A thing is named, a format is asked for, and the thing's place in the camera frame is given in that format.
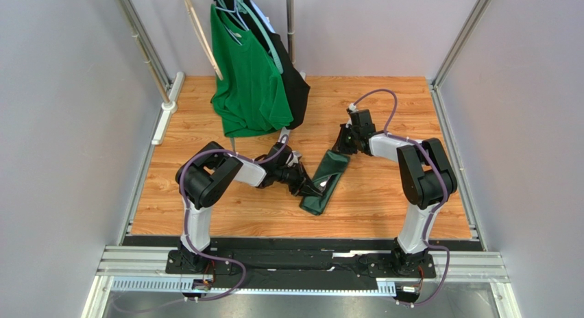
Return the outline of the dark green cloth napkin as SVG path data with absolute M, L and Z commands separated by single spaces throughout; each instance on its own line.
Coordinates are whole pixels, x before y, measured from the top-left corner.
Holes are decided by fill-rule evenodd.
M 328 150 L 313 176 L 313 183 L 319 188 L 322 195 L 303 197 L 300 208 L 315 216 L 322 215 L 349 163 L 350 157 L 348 155 Z

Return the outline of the silver fork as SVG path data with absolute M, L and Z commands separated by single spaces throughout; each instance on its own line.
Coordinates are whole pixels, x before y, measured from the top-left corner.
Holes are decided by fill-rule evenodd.
M 322 180 L 322 181 L 321 181 L 321 182 L 318 184 L 318 186 L 320 187 L 320 189 L 325 189 L 325 188 L 327 187 L 327 185 L 328 185 L 329 181 L 330 181 L 330 178 L 326 178 L 325 180 Z

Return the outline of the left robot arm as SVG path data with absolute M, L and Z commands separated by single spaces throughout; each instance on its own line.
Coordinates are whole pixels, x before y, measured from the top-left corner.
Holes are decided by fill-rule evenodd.
M 212 210 L 233 182 L 254 188 L 279 182 L 287 185 L 293 196 L 321 197 L 323 192 L 311 180 L 301 157 L 285 140 L 255 160 L 212 141 L 183 164 L 175 175 L 184 205 L 183 233 L 178 248 L 169 252 L 166 272 L 202 273 L 212 266 Z

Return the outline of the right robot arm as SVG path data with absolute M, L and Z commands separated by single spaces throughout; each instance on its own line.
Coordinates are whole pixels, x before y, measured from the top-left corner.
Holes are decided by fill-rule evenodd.
M 408 276 L 428 259 L 428 239 L 438 212 L 457 190 L 457 179 L 441 141 L 414 140 L 376 130 L 369 110 L 348 108 L 349 120 L 333 149 L 362 152 L 397 162 L 403 193 L 409 203 L 401 232 L 394 240 L 390 266 Z

